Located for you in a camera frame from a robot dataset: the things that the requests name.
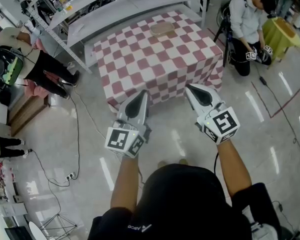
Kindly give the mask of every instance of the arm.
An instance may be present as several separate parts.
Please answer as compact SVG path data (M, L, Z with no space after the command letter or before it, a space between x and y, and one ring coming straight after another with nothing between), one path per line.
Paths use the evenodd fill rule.
M258 34L259 34L260 46L261 49L263 49L266 46L266 43L265 43L264 33L262 29L258 29Z
M111 208L127 208L134 212L137 206L139 187L138 157L123 157L114 190L111 197Z
M245 12L245 2L244 0L231 0L230 5L230 22L231 29L233 33L239 38L239 40L244 44L249 52L254 52L246 39L244 38L244 33L241 30L242 17Z
M30 35L28 33L23 33L20 32L18 34L18 36L16 37L16 39L20 40L20 41L24 41L26 42L28 45L31 46L31 39L30 39Z
M223 178L232 198L235 193L252 186L248 170L230 140L218 147Z

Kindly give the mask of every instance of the white shirt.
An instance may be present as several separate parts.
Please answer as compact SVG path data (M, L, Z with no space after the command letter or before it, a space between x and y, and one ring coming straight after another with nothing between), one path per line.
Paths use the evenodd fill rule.
M254 6L252 0L231 0L230 22L234 38L244 38L249 44L259 41L257 30L262 30L263 11Z
M23 68L19 74L19 78L26 78L30 71L34 68L38 60L40 50L32 49L32 47L24 41L18 40L20 28L6 27L0 32L0 46L10 46L15 49L21 49L25 58L23 58Z

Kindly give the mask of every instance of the yellow tablecloth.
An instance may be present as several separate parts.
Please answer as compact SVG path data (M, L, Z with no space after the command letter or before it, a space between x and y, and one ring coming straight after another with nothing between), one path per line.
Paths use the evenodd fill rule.
M280 59L285 55L285 50L289 47L300 47L300 37L296 33L293 38L289 37L275 22L277 18L268 19L263 25L263 35L265 44L273 49L272 61L276 57Z

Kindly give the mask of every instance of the hand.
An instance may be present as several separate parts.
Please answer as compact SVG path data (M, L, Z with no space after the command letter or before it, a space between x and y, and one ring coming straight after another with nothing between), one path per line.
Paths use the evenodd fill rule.
M266 46L266 44L265 44L265 41L260 41L260 47L261 47L261 50L263 49L263 48L265 48L265 46Z
M255 53L255 51L249 46L249 48L248 48L248 52L250 52L250 53Z

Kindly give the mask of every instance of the pink and white checkered cloth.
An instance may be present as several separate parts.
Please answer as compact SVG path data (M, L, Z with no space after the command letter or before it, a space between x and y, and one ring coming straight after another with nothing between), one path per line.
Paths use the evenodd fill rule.
M161 37L150 26L171 22ZM151 105L182 96L185 85L204 84L219 91L223 52L192 20L171 11L134 23L94 45L107 102L115 108L132 94L148 90Z

